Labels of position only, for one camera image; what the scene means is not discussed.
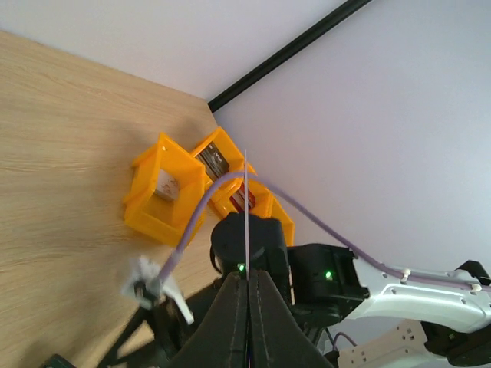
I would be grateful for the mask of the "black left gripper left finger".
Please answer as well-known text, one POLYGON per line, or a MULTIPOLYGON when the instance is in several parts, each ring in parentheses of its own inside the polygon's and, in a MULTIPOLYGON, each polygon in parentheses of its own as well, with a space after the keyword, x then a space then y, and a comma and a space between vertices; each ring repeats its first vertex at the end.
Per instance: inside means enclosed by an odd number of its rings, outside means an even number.
POLYGON ((200 324, 170 367, 247 367, 248 284, 240 273, 229 274, 200 324))

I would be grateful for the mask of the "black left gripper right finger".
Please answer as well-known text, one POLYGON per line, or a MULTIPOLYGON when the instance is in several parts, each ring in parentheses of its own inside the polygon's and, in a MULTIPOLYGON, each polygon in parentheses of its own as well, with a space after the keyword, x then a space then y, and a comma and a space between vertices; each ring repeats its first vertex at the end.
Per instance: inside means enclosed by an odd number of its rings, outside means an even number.
POLYGON ((331 367, 295 322, 266 271, 249 275, 252 367, 331 367))

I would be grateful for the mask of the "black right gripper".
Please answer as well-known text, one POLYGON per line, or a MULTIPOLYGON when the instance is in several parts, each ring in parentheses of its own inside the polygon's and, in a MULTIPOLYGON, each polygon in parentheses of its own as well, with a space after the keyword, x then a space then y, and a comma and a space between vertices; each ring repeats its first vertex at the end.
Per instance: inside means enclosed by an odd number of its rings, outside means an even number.
MULTIPOLYGON (((194 294, 186 299, 193 314, 191 324, 186 322, 175 300, 169 297, 152 310, 153 326, 151 329, 154 332, 154 339, 166 354, 166 362, 163 367, 170 365, 170 361, 197 332, 214 299, 214 294, 194 294)), ((120 355, 120 350, 135 340, 134 334, 142 325, 151 326, 151 323, 148 322, 150 318, 150 310, 138 307, 113 345, 101 358, 98 366, 153 367, 153 339, 142 342, 129 353, 120 355)))

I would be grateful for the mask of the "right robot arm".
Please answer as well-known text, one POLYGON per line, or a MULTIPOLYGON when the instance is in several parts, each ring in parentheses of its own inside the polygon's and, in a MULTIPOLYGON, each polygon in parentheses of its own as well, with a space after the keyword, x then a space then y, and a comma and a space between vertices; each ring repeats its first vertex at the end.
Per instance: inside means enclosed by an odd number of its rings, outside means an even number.
POLYGON ((288 247, 280 222, 232 213, 213 229, 218 279, 186 300, 146 301, 100 361, 102 367, 414 367, 442 359, 490 364, 490 278, 467 261, 439 284, 392 276, 333 245, 288 247), (345 319, 396 317, 364 345, 320 353, 319 333, 345 319))

